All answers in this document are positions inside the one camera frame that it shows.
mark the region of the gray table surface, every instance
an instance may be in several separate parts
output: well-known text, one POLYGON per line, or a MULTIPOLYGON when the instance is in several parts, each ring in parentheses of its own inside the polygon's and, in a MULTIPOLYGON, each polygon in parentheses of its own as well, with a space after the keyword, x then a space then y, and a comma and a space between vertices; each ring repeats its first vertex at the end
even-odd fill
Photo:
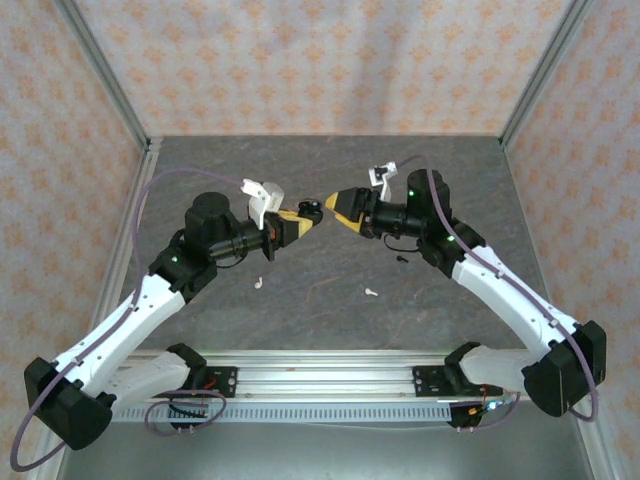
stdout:
MULTIPOLYGON (((305 197, 368 186, 367 169, 425 153, 451 189, 454 215, 483 235, 506 264, 540 293, 542 282, 509 167, 490 137, 175 137, 165 138, 156 173, 198 166, 237 179, 274 181, 283 206, 305 197)), ((403 202, 409 164, 391 180, 403 202)), ((236 187, 179 176, 150 193, 140 245, 148 265, 182 228, 184 212, 204 191, 220 191, 246 218, 248 197, 236 187)), ((398 246, 415 243, 400 240, 398 246)), ((161 325, 142 348, 185 342, 196 349, 418 349, 447 351, 474 340, 517 348, 519 339, 484 304, 419 254, 396 260, 381 241, 367 240, 325 212, 305 237, 269 263, 254 252, 218 277, 161 325), (254 288, 258 277, 263 287, 254 288), (379 293, 366 296, 365 288, 379 293)), ((123 295, 133 287, 127 274, 123 295)))
POLYGON ((60 480, 589 480, 576 421, 529 402, 473 434, 449 426, 215 424, 160 438, 112 424, 94 444, 67 450, 60 480), (412 430, 393 430, 398 427, 412 430))

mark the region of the gray stone surface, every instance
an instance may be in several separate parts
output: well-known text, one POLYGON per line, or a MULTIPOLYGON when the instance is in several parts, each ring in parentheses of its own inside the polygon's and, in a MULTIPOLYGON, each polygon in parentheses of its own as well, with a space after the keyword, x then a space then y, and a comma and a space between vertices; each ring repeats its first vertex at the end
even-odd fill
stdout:
MULTIPOLYGON (((427 153, 451 188, 454 214, 494 247, 536 291, 542 282, 511 174, 498 141, 488 137, 175 137, 166 138, 156 173, 193 165, 237 179, 274 181, 285 207, 304 197, 368 186, 367 169, 427 153)), ((391 181, 404 201, 409 164, 391 181)), ((245 218, 247 197, 233 186, 197 176, 165 180, 151 192, 140 233, 148 265, 183 226, 185 210, 204 191, 220 191, 245 218)), ((397 245, 412 248, 400 240, 397 245)), ((142 348, 185 342, 198 349, 451 350, 475 340, 520 346, 480 300, 421 260, 367 240, 325 212, 325 220, 269 263, 253 252, 220 271, 191 304, 161 325, 142 348), (254 288, 258 277, 264 286, 254 288), (365 296, 368 287, 378 297, 365 296)), ((123 292, 133 286, 131 272, 123 292)))

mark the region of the wall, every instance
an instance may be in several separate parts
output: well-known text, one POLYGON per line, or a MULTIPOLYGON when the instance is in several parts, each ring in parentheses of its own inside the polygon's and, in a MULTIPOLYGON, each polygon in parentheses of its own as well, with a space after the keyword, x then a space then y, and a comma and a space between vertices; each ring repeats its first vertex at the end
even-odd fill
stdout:
POLYGON ((498 135, 570 0, 80 0, 151 135, 498 135))
MULTIPOLYGON (((86 332, 140 154, 53 2, 2 2, 0 32, 0 478, 9 478, 27 411, 22 372, 86 332)), ((29 432, 23 463, 37 440, 29 432)))
MULTIPOLYGON (((607 330, 605 421, 640 472, 640 3, 599 1, 509 158, 553 300, 607 330)), ((629 478, 636 478, 629 473, 629 478)))

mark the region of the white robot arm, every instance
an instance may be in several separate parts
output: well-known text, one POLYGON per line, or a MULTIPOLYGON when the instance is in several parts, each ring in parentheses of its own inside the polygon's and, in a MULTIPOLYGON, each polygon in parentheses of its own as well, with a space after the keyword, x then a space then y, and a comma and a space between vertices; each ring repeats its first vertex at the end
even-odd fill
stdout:
POLYGON ((284 194, 275 184, 245 180, 241 189, 252 197, 249 219, 237 220, 220 193, 196 197, 185 214, 185 228, 149 266, 137 295, 129 295, 53 362, 36 358, 25 369, 31 409, 72 449, 92 443, 118 411, 163 392, 202 388, 206 362, 182 344, 144 365, 118 368, 156 327, 216 278, 219 260, 235 257, 237 264, 250 251, 262 250, 273 261, 276 250, 322 220, 322 205, 315 200, 301 202, 298 212, 279 211, 284 194))
POLYGON ((581 325, 546 302, 480 235, 453 217, 449 187, 438 172, 412 172, 406 203, 390 203, 385 175, 396 171, 390 164, 371 169, 372 185, 383 185, 383 193, 357 187, 342 190, 327 199, 327 208, 366 238, 416 238, 417 251, 427 263, 480 298, 526 347, 491 350, 473 342, 461 346, 445 360, 446 377, 454 389, 486 384, 526 392, 552 416, 563 415, 589 393, 595 398, 595 386, 605 376, 604 330, 594 321, 581 325))

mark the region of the small white object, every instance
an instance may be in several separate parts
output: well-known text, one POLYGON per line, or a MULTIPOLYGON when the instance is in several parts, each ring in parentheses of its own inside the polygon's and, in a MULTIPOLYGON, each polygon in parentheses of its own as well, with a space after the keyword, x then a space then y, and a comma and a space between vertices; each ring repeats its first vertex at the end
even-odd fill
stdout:
POLYGON ((249 218, 256 222, 258 229, 264 228, 264 214, 267 212, 277 212, 284 199, 284 191, 275 183, 258 183, 245 178, 240 187, 244 193, 249 195, 249 218))
POLYGON ((369 180, 371 181, 372 187, 377 187, 382 185, 382 193, 380 194, 380 200, 383 202, 388 202, 391 200, 391 190, 389 189, 389 179, 398 174, 398 168, 396 167, 396 162, 389 162, 386 165, 382 165, 381 167, 373 167, 369 169, 369 180), (386 168, 386 173, 383 173, 381 176, 376 175, 376 168, 386 168))

